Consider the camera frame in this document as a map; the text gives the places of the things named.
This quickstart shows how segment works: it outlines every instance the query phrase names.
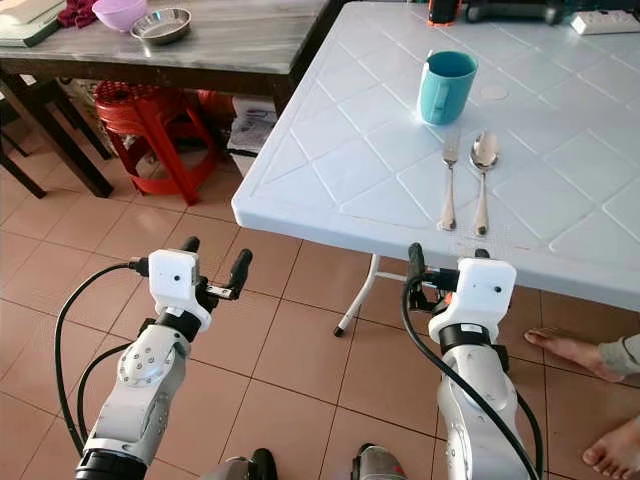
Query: red cloth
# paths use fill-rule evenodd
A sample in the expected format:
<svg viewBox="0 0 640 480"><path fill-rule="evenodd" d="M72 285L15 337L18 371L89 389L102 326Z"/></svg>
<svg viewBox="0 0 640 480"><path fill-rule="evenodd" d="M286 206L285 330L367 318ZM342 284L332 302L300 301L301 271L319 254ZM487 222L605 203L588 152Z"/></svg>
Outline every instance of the red cloth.
<svg viewBox="0 0 640 480"><path fill-rule="evenodd" d="M83 28L96 20L91 7L96 0L67 0L67 8L58 13L58 21L63 27L74 25Z"/></svg>

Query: white plastic table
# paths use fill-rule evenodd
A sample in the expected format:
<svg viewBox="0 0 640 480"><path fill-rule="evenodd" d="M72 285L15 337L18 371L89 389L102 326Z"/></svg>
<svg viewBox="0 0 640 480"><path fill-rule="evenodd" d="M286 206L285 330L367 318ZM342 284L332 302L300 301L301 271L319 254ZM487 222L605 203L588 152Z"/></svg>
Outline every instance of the white plastic table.
<svg viewBox="0 0 640 480"><path fill-rule="evenodd" d="M380 255L455 266L485 248L517 283L640 311L640 35L580 37L570 26L427 27L426 6L353 2L340 13L233 198L242 226ZM458 228L444 201L442 129L415 103L429 50L480 68L458 121ZM496 132L489 232L473 234L479 176L468 152Z"/></svg>

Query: bare foot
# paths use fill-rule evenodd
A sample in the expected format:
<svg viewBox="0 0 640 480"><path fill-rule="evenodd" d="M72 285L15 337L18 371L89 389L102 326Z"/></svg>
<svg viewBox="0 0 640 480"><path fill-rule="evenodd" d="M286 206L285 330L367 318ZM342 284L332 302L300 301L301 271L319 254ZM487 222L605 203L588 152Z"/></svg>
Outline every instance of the bare foot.
<svg viewBox="0 0 640 480"><path fill-rule="evenodd" d="M582 365L607 382L620 382L624 379L623 375L607 368L597 345L565 337L553 328L533 328L524 334L524 338L554 355Z"/></svg>
<svg viewBox="0 0 640 480"><path fill-rule="evenodd" d="M607 433L584 452L582 460L607 477L631 478L640 471L640 417Z"/></svg>

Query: tile floor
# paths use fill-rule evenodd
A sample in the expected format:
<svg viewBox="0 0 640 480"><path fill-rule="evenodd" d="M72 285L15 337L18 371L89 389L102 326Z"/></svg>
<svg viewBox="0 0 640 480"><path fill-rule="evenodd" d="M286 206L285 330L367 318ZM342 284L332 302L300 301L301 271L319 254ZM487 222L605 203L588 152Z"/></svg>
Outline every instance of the tile floor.
<svg viewBox="0 0 640 480"><path fill-rule="evenodd" d="M365 275L367 255L239 228L229 202L240 177L228 165L203 186L203 202L185 208L178 198L141 197L117 160L102 161L89 149L115 186L111 198L97 199L36 137L23 145L29 158L11 156L49 195L35 200L2 172L0 478L73 475L77 458L60 419L52 366L54 316L73 287L105 265L196 234L204 273L218 282L239 249L251 248L255 261L240 301L222 304L193 346L148 478L196 478L226 457L264 446L275 453L283 480L347 480L357 448L379 442L412 480L446 480L439 375L400 328L400 284L377 280L354 327L343 338L332 335ZM145 166L148 173L154 168ZM406 265L385 259L385 268L402 273ZM104 278L74 306L63 340L72 408L75 384L92 357L134 338L151 315L148 284L132 272ZM640 318L518 288L503 323L511 376L545 433L549 478L599 478L580 454L638 414L640 384L606 384L543 355L522 339L540 325L613 340L636 333ZM102 364L89 383L90 422L113 385L114 362ZM518 424L531 448L524 418Z"/></svg>

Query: marble tabletop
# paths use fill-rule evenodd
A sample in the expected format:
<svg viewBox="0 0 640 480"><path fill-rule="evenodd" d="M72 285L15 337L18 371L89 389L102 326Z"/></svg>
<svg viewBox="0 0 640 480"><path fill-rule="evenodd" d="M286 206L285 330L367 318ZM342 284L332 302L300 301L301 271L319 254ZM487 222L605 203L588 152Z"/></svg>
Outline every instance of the marble tabletop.
<svg viewBox="0 0 640 480"><path fill-rule="evenodd" d="M170 45L145 47L96 21L60 29L32 48L0 48L3 58L76 60L289 74L329 0L150 0L149 11L186 8L191 32Z"/></svg>
<svg viewBox="0 0 640 480"><path fill-rule="evenodd" d="M486 248L518 283L640 311L640 36L568 25L427 27L426 6L353 2L233 198L246 227L433 266ZM479 70L459 125L458 228L437 229L443 131L415 105L429 50ZM489 233L473 234L479 131L498 135Z"/></svg>

